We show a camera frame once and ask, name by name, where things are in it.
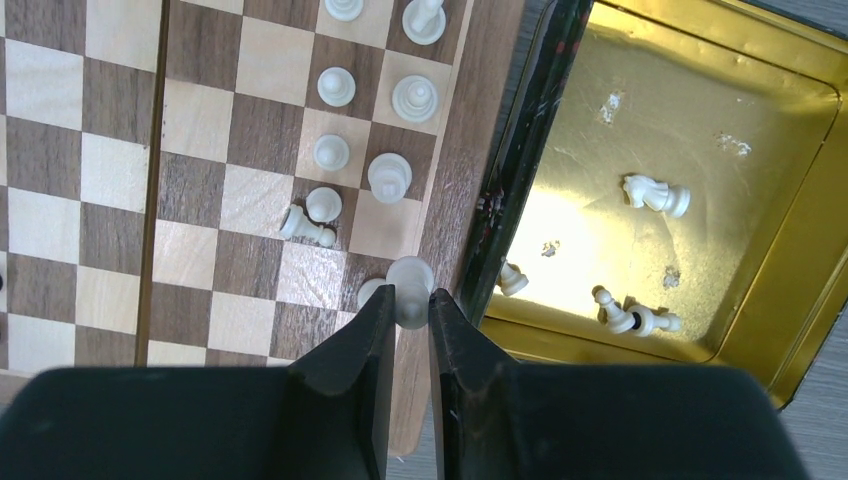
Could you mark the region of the wooden chess board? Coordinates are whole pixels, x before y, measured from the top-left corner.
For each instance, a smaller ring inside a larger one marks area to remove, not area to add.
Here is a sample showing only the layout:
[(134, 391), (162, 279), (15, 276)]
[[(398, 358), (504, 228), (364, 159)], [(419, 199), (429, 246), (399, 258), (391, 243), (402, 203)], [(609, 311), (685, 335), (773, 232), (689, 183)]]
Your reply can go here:
[[(454, 289), (526, 5), (448, 1), (428, 46), (405, 7), (3, 2), (2, 401), (55, 367), (296, 359), (405, 256)], [(334, 66), (356, 83), (343, 107), (317, 91)], [(392, 108), (409, 75), (438, 91), (427, 122)], [(326, 134), (350, 147), (339, 171), (313, 160)], [(367, 178), (383, 153), (412, 169), (394, 204)], [(333, 222), (309, 218), (318, 187), (342, 198)], [(291, 204), (334, 245), (285, 240)]]

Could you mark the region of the white chess pawn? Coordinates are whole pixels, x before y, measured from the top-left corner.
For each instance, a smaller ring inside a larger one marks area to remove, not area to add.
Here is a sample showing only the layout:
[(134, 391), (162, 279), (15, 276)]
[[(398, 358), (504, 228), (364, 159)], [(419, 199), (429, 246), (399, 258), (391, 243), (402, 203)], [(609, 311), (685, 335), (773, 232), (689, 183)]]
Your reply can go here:
[(336, 190), (318, 187), (307, 195), (305, 206), (311, 220), (318, 223), (330, 223), (340, 216), (343, 202)]
[(356, 20), (364, 9), (363, 0), (325, 0), (324, 5), (328, 14), (340, 22)]
[(356, 83), (353, 75), (338, 66), (325, 69), (317, 80), (320, 99), (331, 107), (343, 107), (354, 98)]
[(291, 204), (286, 209), (279, 233), (285, 240), (304, 237), (326, 248), (332, 247), (336, 241), (333, 230), (313, 223), (304, 213), (303, 208), (296, 204)]
[(313, 148), (313, 160), (323, 170), (339, 171), (350, 159), (350, 147), (339, 135), (322, 135)]
[(357, 292), (357, 307), (361, 309), (371, 298), (371, 296), (375, 293), (375, 291), (382, 285), (386, 284), (386, 280), (384, 278), (373, 278), (365, 281)]

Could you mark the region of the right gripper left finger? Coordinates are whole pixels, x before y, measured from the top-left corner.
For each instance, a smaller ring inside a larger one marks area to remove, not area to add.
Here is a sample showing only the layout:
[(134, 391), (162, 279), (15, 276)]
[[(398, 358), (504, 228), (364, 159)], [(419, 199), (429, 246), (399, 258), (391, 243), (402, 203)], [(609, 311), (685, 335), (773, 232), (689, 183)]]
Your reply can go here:
[(74, 367), (1, 418), (5, 479), (382, 479), (395, 289), (276, 367)]

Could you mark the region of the white chess piece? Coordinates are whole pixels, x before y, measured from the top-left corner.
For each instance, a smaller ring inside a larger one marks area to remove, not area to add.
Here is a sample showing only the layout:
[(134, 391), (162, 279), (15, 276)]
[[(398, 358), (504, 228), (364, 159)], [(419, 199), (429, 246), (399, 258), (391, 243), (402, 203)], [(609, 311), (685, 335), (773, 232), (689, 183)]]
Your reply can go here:
[(414, 0), (406, 6), (402, 28), (413, 43), (431, 45), (442, 37), (447, 25), (443, 3), (443, 0)]
[(409, 75), (394, 87), (391, 97), (394, 112), (411, 123), (424, 123), (435, 114), (439, 94), (435, 84), (427, 77)]

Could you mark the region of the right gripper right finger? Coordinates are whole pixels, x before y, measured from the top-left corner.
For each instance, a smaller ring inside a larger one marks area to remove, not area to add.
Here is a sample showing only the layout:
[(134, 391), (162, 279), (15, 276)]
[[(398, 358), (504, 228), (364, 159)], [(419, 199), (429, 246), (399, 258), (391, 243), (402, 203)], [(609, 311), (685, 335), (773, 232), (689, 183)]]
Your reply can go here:
[(709, 365), (520, 362), (429, 300), (441, 479), (804, 479), (770, 399)]

